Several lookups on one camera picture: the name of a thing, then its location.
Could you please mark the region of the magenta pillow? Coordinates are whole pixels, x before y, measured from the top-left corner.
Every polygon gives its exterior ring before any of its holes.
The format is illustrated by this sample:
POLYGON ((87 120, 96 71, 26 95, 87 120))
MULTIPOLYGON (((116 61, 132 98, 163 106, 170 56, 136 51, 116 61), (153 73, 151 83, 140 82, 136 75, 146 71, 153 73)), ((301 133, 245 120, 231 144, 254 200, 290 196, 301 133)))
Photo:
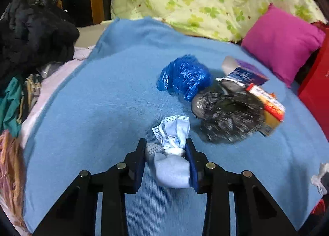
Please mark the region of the magenta pillow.
POLYGON ((244 36, 241 46, 290 86, 324 38, 325 32, 315 25, 270 4, 244 36))

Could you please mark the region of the crumpled black plastic bag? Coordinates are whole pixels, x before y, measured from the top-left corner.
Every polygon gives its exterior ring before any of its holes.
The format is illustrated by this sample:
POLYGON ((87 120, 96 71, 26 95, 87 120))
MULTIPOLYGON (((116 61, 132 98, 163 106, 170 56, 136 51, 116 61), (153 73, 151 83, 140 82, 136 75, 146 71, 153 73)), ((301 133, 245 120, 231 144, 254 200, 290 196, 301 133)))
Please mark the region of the crumpled black plastic bag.
POLYGON ((234 143, 258 132, 264 125, 264 103, 241 89, 233 92, 215 84, 199 92, 191 102, 193 114, 200 119, 206 141, 234 143))

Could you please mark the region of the white crumpled tissue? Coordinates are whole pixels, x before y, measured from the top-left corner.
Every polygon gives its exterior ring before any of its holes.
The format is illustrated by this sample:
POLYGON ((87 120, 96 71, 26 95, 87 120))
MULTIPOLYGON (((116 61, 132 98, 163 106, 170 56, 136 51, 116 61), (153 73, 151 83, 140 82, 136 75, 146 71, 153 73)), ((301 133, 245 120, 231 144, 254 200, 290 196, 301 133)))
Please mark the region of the white crumpled tissue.
POLYGON ((318 192, 324 196, 328 194, 329 191, 329 163, 320 164, 318 175, 313 175, 311 177, 311 184, 314 185, 318 192))

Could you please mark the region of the crumpled blue plastic bag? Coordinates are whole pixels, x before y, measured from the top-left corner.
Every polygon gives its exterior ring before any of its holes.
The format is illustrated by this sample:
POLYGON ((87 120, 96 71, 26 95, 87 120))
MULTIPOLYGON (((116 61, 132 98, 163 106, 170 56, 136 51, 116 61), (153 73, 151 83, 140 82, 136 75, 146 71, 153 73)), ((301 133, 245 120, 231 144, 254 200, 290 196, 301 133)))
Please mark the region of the crumpled blue plastic bag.
POLYGON ((191 54, 172 61, 162 70, 156 82, 157 90, 181 94, 186 101, 192 101, 211 84, 209 69, 191 54))

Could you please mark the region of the pink orange patterned cloth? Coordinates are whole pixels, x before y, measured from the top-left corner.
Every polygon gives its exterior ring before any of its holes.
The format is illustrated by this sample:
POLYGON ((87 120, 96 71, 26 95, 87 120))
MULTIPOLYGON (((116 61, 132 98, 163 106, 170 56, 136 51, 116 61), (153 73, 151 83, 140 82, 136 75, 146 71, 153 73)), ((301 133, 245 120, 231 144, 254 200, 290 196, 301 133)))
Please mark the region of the pink orange patterned cloth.
POLYGON ((1 196, 13 216, 15 225, 27 230, 23 218, 26 170, 22 148, 8 130, 1 134, 1 196))

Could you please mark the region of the light blue face mask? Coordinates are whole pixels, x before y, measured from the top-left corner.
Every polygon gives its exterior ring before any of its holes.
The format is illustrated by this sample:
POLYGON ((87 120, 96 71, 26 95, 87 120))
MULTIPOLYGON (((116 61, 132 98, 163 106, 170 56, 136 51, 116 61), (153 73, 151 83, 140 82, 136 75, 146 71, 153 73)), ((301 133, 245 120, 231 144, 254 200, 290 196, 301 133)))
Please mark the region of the light blue face mask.
POLYGON ((190 163, 186 160, 186 140, 190 132, 190 118, 174 115, 165 117, 152 128, 159 141, 148 143, 145 158, 157 183, 173 189, 190 187, 190 163))

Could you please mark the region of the red paper bag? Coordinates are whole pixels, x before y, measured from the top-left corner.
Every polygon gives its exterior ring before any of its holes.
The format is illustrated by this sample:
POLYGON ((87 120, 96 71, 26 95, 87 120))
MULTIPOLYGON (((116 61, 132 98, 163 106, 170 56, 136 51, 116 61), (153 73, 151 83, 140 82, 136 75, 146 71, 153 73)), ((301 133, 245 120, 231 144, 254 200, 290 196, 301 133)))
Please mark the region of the red paper bag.
POLYGON ((328 25, 317 23, 325 38, 308 75, 298 89, 298 97, 309 109, 328 138, 328 25))

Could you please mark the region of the crumpled silver foil wrapper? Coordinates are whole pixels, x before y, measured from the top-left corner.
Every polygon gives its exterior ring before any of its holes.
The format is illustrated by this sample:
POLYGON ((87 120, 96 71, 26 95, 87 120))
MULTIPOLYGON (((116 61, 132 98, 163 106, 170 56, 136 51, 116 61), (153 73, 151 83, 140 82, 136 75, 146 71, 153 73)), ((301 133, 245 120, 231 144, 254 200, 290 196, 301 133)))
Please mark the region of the crumpled silver foil wrapper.
POLYGON ((230 79, 228 77, 217 77, 215 81, 218 84, 219 88, 221 88, 225 94, 242 92, 245 91, 245 89, 247 88, 246 84, 234 79, 230 79))

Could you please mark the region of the blue purple medicine box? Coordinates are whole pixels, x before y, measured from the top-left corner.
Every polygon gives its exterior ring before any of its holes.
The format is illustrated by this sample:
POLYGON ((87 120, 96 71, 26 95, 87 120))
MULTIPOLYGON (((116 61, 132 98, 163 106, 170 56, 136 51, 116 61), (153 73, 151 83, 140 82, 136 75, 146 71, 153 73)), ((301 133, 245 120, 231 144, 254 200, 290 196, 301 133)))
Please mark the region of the blue purple medicine box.
POLYGON ((227 77, 242 83, 261 86, 268 81, 268 77, 254 65, 231 56, 225 57, 221 67, 227 77))

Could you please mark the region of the red white medicine box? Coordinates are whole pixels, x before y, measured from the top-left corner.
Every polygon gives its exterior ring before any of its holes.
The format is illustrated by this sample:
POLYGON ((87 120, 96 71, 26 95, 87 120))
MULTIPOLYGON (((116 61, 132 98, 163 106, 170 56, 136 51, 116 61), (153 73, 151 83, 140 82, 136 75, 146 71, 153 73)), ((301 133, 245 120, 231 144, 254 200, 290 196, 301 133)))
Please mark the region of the red white medicine box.
POLYGON ((250 84, 247 91, 264 104, 265 122, 260 132, 264 136, 269 136, 284 121, 285 107, 276 99, 274 94, 265 92, 257 85, 250 84))

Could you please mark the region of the teal garment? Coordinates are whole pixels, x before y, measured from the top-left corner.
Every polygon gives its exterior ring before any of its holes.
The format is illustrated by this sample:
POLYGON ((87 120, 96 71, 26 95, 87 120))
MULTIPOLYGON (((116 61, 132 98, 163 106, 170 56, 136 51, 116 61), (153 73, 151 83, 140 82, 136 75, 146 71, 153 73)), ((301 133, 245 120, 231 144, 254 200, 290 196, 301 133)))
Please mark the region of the teal garment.
POLYGON ((20 111, 24 104, 24 87, 24 80, 16 75, 1 91, 1 132, 8 130, 15 138, 21 130, 20 111))

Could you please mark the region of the blue blanket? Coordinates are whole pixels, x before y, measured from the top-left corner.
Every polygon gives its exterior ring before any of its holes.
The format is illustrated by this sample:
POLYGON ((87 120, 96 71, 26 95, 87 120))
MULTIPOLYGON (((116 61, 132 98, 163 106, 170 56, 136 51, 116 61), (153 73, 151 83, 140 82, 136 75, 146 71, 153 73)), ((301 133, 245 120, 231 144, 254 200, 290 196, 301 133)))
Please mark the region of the blue blanket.
POLYGON ((198 151, 227 171, 253 172, 295 228, 320 200, 311 184, 328 161, 328 141, 297 97, 240 46, 185 36, 152 18, 118 19, 100 36, 89 57, 59 85, 41 111, 24 148, 24 221, 34 231, 81 170, 95 174, 122 162, 140 139, 190 127, 198 151), (164 68, 192 55, 213 78, 222 78, 227 56, 255 66, 268 78, 263 90, 285 107, 269 136, 213 143, 181 94, 157 88, 164 68))

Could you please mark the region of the black clothes pile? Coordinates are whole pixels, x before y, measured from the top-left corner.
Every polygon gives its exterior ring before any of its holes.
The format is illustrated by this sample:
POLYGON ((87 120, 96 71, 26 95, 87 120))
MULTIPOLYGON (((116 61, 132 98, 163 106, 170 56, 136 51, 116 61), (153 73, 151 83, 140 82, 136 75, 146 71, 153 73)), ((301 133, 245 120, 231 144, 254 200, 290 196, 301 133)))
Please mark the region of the black clothes pile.
POLYGON ((77 27, 58 0, 13 0, 1 19, 1 89, 50 62, 73 59, 77 27))

